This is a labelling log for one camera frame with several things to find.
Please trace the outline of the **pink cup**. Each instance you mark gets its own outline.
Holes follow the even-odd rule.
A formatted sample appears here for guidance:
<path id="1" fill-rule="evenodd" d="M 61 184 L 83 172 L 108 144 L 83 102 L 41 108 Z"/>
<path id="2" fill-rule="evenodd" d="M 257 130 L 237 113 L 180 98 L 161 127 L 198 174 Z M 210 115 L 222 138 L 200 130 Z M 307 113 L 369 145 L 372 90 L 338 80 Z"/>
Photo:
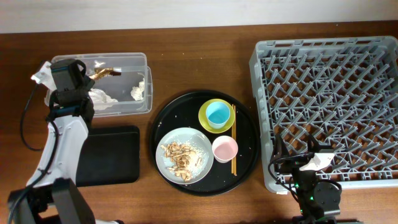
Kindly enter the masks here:
<path id="1" fill-rule="evenodd" d="M 232 146 L 234 140 L 230 136 L 219 136 L 212 143 L 212 151 L 215 159 L 220 163 L 227 163 L 233 156 Z"/>

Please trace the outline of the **gold snack wrapper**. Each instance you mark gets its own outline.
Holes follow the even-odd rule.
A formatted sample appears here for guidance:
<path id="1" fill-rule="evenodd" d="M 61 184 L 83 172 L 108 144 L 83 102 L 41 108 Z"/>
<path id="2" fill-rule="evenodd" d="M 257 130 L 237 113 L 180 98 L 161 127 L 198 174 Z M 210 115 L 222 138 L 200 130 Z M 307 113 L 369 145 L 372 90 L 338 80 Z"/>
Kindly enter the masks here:
<path id="1" fill-rule="evenodd" d="M 89 75 L 92 80 L 100 80 L 104 77 L 121 76 L 122 68 L 95 68 L 94 73 Z"/>

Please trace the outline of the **light blue cup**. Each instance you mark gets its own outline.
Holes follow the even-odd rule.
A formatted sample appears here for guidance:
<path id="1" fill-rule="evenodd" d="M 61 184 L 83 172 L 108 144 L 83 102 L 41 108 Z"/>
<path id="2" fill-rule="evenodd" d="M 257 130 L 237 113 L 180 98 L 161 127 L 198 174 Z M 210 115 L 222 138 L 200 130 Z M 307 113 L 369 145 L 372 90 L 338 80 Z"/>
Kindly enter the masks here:
<path id="1" fill-rule="evenodd" d="M 207 121 L 214 129 L 220 129 L 225 126 L 230 114 L 228 105 L 220 101 L 210 103 L 205 111 Z"/>

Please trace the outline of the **large white tissue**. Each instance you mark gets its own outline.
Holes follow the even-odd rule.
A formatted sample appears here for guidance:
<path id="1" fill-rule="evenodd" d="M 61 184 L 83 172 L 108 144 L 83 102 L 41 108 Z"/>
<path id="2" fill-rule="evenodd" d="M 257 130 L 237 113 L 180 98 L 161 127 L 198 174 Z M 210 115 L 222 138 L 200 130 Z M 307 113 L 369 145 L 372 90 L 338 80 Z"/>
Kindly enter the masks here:
<path id="1" fill-rule="evenodd" d="M 117 103 L 118 100 L 111 98 L 103 90 L 92 88 L 88 92 L 94 106 L 94 110 L 105 110 Z"/>

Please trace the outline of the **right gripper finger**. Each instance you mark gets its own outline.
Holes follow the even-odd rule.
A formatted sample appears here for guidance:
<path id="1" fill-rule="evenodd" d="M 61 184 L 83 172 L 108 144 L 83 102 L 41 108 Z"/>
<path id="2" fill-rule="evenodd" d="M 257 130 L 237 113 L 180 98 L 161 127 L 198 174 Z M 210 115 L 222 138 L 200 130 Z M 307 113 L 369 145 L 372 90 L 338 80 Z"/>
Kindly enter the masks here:
<path id="1" fill-rule="evenodd" d="M 281 157 L 289 156 L 289 151 L 287 146 L 285 145 L 284 140 L 280 134 L 276 134 L 274 150 L 273 150 L 273 159 L 280 159 Z"/>
<path id="2" fill-rule="evenodd" d="M 320 144 L 312 134 L 308 135 L 307 149 L 310 153 L 332 153 L 332 146 Z"/>

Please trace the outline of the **yellow bowl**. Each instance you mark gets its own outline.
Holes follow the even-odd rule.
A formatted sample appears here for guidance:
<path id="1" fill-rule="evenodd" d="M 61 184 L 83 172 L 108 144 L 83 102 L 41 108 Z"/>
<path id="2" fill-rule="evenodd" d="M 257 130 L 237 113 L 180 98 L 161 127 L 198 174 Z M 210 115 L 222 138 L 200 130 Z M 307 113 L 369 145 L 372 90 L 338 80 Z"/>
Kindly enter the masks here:
<path id="1" fill-rule="evenodd" d="M 206 118 L 206 115 L 205 115 L 205 111 L 206 111 L 206 108 L 208 107 L 208 105 L 209 105 L 210 103 L 216 102 L 216 101 L 220 101 L 220 102 L 226 103 L 226 104 L 228 105 L 229 109 L 230 109 L 230 112 L 231 112 L 230 117 L 229 117 L 229 120 L 226 122 L 225 126 L 223 126 L 223 127 L 220 128 L 220 129 L 214 129 L 214 128 L 212 128 L 212 127 L 209 125 L 209 123 L 208 123 L 208 121 L 207 121 L 207 118 Z M 213 134 L 223 133 L 223 132 L 227 131 L 230 127 L 232 127 L 232 125 L 233 125 L 233 121 L 234 121 L 233 107 L 232 107 L 227 101 L 222 100 L 222 99 L 212 99 L 212 100 L 208 100 L 208 101 L 206 101 L 206 102 L 201 106 L 201 108 L 200 108 L 200 110 L 199 110 L 199 112 L 198 112 L 198 119 L 199 119 L 200 124 L 201 124 L 207 131 L 209 131 L 210 133 L 213 133 Z"/>

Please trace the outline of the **small white tissue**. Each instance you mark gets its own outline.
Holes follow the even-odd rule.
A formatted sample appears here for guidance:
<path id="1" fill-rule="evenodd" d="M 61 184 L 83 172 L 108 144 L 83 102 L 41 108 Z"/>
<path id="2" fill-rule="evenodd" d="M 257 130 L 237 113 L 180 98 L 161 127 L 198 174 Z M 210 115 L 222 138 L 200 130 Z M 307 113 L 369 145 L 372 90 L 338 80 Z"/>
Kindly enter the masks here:
<path id="1" fill-rule="evenodd" d="M 131 90 L 131 96 L 135 101 L 144 99 L 145 80 L 139 82 L 138 86 L 134 86 Z"/>

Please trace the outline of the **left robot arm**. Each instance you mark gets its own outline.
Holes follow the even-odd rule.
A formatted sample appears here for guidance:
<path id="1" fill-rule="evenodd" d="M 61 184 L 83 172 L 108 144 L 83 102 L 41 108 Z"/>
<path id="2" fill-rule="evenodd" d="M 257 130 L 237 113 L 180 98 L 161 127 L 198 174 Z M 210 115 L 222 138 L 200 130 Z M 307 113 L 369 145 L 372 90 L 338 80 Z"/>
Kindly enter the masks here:
<path id="1" fill-rule="evenodd" d="M 32 76 L 52 91 L 48 137 L 27 185 L 12 191 L 8 223 L 99 223 L 76 187 L 78 161 L 94 116 L 86 65 L 73 58 L 45 62 Z"/>

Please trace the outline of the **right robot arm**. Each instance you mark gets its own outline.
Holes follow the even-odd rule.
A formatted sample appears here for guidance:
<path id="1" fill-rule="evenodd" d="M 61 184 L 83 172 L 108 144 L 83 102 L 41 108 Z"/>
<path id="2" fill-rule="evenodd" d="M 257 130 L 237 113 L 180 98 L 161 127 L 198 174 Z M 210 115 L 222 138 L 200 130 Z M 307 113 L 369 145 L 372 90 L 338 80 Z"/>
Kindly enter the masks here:
<path id="1" fill-rule="evenodd" d="M 327 167 L 335 154 L 331 145 L 307 139 L 307 152 L 290 154 L 280 134 L 268 165 L 271 177 L 287 189 L 300 207 L 292 223 L 338 223 L 342 186 L 334 180 L 318 179 L 317 172 Z"/>

